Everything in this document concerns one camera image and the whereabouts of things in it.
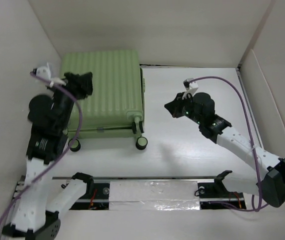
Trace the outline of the green suitcase with blue lining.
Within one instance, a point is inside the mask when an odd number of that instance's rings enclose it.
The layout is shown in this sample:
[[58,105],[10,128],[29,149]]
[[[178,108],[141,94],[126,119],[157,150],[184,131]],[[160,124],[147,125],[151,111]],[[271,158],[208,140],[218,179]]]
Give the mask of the green suitcase with blue lining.
[[81,139],[130,138],[138,150],[148,145],[145,132],[145,79],[139,55],[133,49],[70,52],[64,55],[60,76],[92,73],[92,95],[74,105],[67,134]]

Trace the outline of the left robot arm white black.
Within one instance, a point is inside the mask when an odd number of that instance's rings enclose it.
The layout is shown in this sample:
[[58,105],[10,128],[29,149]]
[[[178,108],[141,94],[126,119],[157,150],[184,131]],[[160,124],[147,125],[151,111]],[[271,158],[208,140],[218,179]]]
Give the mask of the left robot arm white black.
[[71,182],[48,203],[49,183],[54,166],[60,162],[75,139],[64,133],[74,106],[93,93],[93,74],[66,72],[56,81],[42,78],[39,69],[30,73],[45,82],[52,96],[39,94],[29,102],[28,120],[32,123],[26,150],[26,175],[23,190],[13,199],[17,202],[10,223],[1,233],[10,238],[53,240],[58,234],[61,219],[80,198],[94,193],[91,175],[77,172]]

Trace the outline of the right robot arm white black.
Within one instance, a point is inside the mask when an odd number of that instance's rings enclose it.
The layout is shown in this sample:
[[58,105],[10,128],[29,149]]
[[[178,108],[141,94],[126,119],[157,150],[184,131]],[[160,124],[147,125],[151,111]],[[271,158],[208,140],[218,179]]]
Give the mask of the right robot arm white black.
[[198,125],[200,133],[230,151],[256,172],[256,179],[232,176],[230,170],[215,178],[213,190],[220,197],[230,192],[244,192],[262,198],[278,208],[285,202],[285,158],[255,146],[216,114],[215,102],[207,93],[181,92],[164,105],[173,118],[186,117]]

